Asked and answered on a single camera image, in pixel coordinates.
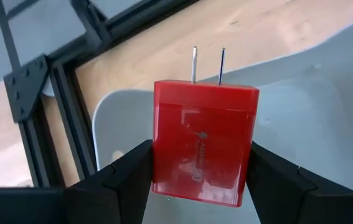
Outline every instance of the wooden table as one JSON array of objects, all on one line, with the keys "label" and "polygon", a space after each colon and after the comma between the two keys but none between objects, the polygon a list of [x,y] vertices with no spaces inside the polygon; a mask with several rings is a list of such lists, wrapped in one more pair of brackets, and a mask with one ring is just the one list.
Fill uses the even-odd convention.
[{"label": "wooden table", "polygon": [[[197,79],[225,69],[297,52],[353,23],[353,0],[201,0],[77,68],[90,116],[105,95],[123,88],[151,90],[155,80]],[[50,131],[67,185],[78,175],[54,98],[44,97]],[[0,83],[0,185],[31,184],[17,125]]]}]

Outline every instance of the metal prong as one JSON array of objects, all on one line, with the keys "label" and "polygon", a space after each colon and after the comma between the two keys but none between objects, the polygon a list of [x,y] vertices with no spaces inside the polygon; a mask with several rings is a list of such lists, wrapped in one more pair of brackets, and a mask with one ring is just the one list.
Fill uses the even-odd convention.
[{"label": "metal prong", "polygon": [[222,75],[224,73],[224,65],[225,65],[225,48],[222,48],[222,59],[220,61],[220,71],[219,71],[219,81],[218,84],[222,83]]},{"label": "metal prong", "polygon": [[195,83],[195,72],[197,71],[197,47],[193,47],[193,65],[191,68],[191,83]]}]

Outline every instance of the translucent red plastic casing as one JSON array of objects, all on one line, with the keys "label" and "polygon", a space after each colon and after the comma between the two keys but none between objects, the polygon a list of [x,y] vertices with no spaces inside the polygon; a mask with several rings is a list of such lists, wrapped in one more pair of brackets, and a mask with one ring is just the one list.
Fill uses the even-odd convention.
[{"label": "translucent red plastic casing", "polygon": [[153,192],[241,206],[258,97],[251,86],[156,82]]}]

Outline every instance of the red power adapter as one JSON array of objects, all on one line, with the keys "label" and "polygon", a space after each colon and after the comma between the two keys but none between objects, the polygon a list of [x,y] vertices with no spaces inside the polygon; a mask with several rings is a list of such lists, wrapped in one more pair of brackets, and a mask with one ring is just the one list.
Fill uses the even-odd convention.
[{"label": "red power adapter", "polygon": [[258,97],[252,86],[156,82],[153,192],[241,206]]}]

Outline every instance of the white plastic tray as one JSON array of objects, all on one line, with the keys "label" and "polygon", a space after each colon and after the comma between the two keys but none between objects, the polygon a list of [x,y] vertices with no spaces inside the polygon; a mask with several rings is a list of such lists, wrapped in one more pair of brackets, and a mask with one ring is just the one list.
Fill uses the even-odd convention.
[{"label": "white plastic tray", "polygon": [[[353,25],[309,50],[228,72],[223,81],[260,89],[254,141],[353,189]],[[93,116],[98,167],[151,139],[152,125],[151,91],[123,90],[104,97]],[[143,223],[259,219],[246,188],[240,208],[150,193]]]}]

